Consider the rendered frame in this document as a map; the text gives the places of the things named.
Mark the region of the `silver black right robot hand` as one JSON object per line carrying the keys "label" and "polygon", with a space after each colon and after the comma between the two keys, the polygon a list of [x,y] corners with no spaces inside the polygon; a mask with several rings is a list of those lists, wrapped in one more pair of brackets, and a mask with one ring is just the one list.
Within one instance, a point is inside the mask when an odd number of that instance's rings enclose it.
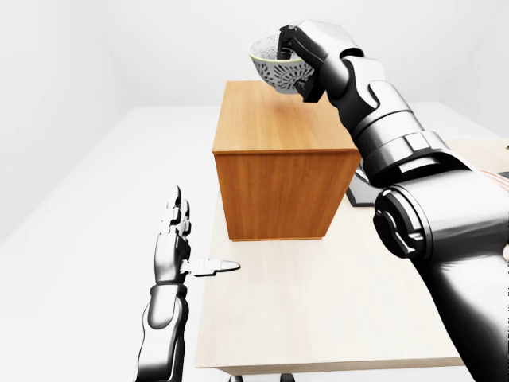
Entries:
{"label": "silver black right robot hand", "polygon": [[350,80],[342,59],[363,56],[363,51],[342,27],[310,20],[280,28],[277,58],[288,60],[292,53],[313,69],[311,77],[295,84],[306,103],[318,102],[324,92],[333,99],[339,99]]}

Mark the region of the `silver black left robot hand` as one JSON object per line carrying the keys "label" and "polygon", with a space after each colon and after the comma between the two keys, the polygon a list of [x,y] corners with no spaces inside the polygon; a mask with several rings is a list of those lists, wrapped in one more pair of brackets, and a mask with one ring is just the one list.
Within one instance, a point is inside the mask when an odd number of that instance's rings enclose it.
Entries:
{"label": "silver black left robot hand", "polygon": [[195,277],[214,276],[218,272],[240,269],[240,264],[226,259],[190,259],[191,233],[189,202],[181,196],[181,189],[175,185],[169,196],[160,233],[157,236],[154,255],[156,283],[183,283],[187,274]]}

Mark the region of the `patterned grey white bowl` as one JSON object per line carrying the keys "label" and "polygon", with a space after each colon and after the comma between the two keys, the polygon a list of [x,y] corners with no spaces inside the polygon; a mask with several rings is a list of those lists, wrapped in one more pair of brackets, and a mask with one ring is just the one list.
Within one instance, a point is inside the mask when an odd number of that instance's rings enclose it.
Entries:
{"label": "patterned grey white bowl", "polygon": [[282,94],[297,94],[296,82],[304,83],[314,69],[293,50],[288,60],[277,58],[279,35],[273,34],[255,41],[248,54],[263,81]]}

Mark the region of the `wooden cabinet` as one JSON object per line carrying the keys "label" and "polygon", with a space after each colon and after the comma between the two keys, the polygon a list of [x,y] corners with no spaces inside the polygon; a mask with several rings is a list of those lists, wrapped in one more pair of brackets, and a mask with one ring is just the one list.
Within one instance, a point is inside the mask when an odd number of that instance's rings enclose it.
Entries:
{"label": "wooden cabinet", "polygon": [[360,161],[325,99],[261,81],[227,82],[212,153],[234,241],[325,236]]}

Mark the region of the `flat dark stove plate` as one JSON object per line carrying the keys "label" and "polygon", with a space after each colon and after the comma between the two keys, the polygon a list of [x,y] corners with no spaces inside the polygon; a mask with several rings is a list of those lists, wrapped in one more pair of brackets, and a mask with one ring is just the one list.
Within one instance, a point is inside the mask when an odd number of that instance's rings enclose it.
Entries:
{"label": "flat dark stove plate", "polygon": [[358,166],[346,195],[352,207],[372,207],[381,189],[373,187],[361,166]]}

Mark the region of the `plate with red rings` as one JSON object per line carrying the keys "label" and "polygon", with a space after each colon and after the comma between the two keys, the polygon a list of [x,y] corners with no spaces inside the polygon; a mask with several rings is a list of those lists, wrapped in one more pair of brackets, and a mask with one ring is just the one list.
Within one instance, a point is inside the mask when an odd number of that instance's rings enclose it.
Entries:
{"label": "plate with red rings", "polygon": [[502,174],[499,173],[493,173],[491,171],[478,169],[478,172],[483,174],[485,177],[488,177],[492,181],[494,181],[497,185],[504,188],[506,191],[509,192],[509,178],[504,177]]}

